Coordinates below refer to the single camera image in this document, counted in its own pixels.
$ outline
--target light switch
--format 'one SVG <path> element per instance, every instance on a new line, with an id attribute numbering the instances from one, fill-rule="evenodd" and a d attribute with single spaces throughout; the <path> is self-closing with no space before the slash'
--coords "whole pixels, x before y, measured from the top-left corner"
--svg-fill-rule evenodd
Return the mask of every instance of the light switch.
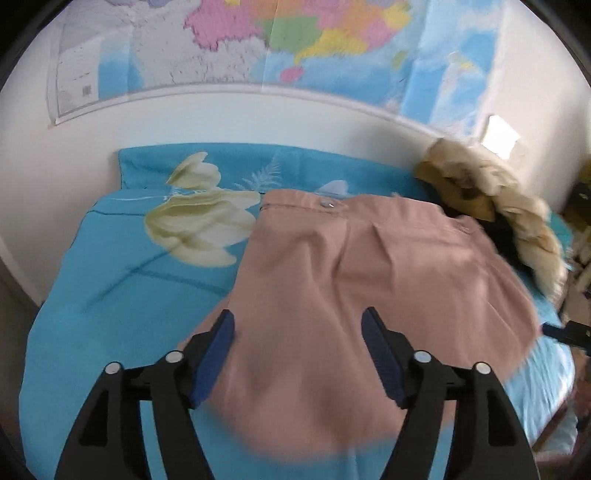
<path id="1" fill-rule="evenodd" d="M 491 115 L 480 143 L 503 160 L 509 160 L 519 138 L 519 134 L 500 116 Z"/>

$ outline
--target pink cloth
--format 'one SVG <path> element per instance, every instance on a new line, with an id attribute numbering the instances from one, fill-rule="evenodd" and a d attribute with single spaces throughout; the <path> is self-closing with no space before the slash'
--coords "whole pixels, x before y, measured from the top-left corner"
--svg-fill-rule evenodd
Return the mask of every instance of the pink cloth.
<path id="1" fill-rule="evenodd" d="M 361 335 L 369 306 L 416 349 L 458 367 L 485 361 L 501 380 L 539 330 L 526 289 L 472 218 L 402 197 L 273 190 L 234 289 L 198 328 L 224 307 L 236 317 L 211 405 L 251 448 L 279 458 L 395 436 L 404 412 Z"/>

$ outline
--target blue bedsheet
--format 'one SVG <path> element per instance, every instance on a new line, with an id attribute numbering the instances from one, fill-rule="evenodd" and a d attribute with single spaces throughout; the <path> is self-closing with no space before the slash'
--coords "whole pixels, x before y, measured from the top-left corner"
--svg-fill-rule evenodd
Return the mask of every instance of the blue bedsheet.
<path id="1" fill-rule="evenodd" d="M 74 419 L 101 369 L 151 364 L 174 349 L 232 288 L 246 242 L 227 247 L 238 261 L 223 268 L 183 263 L 154 243 L 144 216 L 182 188 L 166 185 L 190 154 L 207 151 L 225 189 L 299 188 L 346 197 L 397 192 L 432 200 L 432 192 L 396 168 L 340 155 L 269 145 L 166 145 L 122 151 L 122 189 L 95 204 L 63 259 L 52 292 L 28 341 L 20 398 L 27 465 L 39 480 L 53 478 Z M 248 209 L 253 215 L 255 205 Z M 540 322 L 557 323 L 552 305 L 524 279 Z M 567 348 L 540 338 L 527 362 L 506 383 L 533 441 L 569 390 L 574 366 Z M 394 439 L 306 463 L 254 455 L 207 408 L 192 413 L 218 480 L 378 479 Z M 154 480 L 165 474 L 151 404 L 142 404 L 148 461 Z M 431 479 L 443 477 L 452 430 L 440 436 Z"/>

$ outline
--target colorful map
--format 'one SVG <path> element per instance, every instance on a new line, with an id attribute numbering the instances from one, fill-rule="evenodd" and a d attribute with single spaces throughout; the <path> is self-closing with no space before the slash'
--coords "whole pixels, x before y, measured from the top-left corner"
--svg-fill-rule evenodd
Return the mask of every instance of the colorful map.
<path id="1" fill-rule="evenodd" d="M 282 85 L 465 137 L 492 70 L 501 2 L 74 0 L 50 98 L 59 120 L 166 87 Z"/>

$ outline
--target waistband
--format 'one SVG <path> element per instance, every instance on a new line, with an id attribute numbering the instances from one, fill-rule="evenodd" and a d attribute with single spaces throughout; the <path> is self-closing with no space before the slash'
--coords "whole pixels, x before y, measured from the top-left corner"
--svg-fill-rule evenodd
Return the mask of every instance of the waistband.
<path id="1" fill-rule="evenodd" d="M 261 210 L 269 207 L 312 210 L 349 219 L 357 218 L 384 227 L 405 224 L 464 233 L 480 231 L 478 223 L 470 217 L 449 218 L 439 205 L 401 196 L 362 194 L 345 200 L 336 200 L 300 190 L 271 190 L 264 195 Z"/>

